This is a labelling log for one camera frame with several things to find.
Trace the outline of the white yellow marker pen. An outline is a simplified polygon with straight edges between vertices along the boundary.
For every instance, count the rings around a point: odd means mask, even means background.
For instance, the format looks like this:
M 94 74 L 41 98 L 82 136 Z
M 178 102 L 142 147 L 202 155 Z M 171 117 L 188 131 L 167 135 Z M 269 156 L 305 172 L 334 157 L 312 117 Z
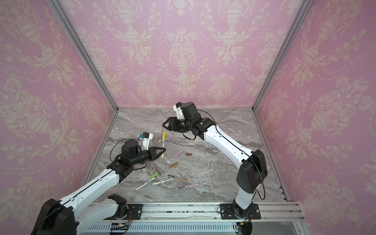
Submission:
M 162 128 L 162 148 L 165 148 L 165 130 Z M 164 159 L 164 152 L 161 155 L 161 159 Z

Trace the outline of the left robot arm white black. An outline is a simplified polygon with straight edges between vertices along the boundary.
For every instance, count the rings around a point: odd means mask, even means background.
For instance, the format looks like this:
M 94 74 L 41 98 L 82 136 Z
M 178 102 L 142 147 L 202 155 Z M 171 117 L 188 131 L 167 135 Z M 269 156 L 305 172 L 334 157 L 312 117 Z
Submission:
M 103 202 L 91 206 L 99 196 L 121 183 L 134 166 L 154 161 L 166 151 L 164 147 L 143 150 L 137 140 L 126 140 L 121 154 L 95 179 L 75 192 L 43 204 L 32 230 L 33 235 L 80 235 L 98 222 L 114 217 L 132 219 L 127 200 L 112 194 Z

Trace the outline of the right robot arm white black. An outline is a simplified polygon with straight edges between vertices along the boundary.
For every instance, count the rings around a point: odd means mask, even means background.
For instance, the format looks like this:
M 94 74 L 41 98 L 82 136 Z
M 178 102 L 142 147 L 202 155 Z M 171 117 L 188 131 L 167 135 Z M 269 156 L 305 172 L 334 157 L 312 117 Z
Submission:
M 259 186 L 265 189 L 264 180 L 268 176 L 262 151 L 252 151 L 236 142 L 220 129 L 212 117 L 202 117 L 193 102 L 176 103 L 173 110 L 176 116 L 169 117 L 162 124 L 164 129 L 182 134 L 192 132 L 195 138 L 212 144 L 235 164 L 239 170 L 236 177 L 239 190 L 233 201 L 234 212 L 239 218 L 249 217 Z

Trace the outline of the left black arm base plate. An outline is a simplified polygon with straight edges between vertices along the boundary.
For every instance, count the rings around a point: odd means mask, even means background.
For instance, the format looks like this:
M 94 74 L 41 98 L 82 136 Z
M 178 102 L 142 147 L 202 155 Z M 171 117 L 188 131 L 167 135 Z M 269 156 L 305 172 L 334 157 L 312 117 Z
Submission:
M 126 220 L 128 221 L 130 218 L 132 220 L 140 220 L 143 211 L 143 204 L 128 204 L 128 211 L 127 213 L 121 217 L 119 215 L 114 215 L 112 217 L 106 218 L 105 220 Z

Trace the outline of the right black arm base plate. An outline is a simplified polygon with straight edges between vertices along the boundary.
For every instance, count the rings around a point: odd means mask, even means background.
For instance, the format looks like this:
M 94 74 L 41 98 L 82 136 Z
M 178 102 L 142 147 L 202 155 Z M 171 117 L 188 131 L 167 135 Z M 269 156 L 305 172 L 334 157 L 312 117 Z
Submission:
M 261 219 L 259 206 L 255 203 L 252 203 L 246 209 L 240 208 L 235 203 L 223 203 L 219 205 L 219 213 L 223 220 Z

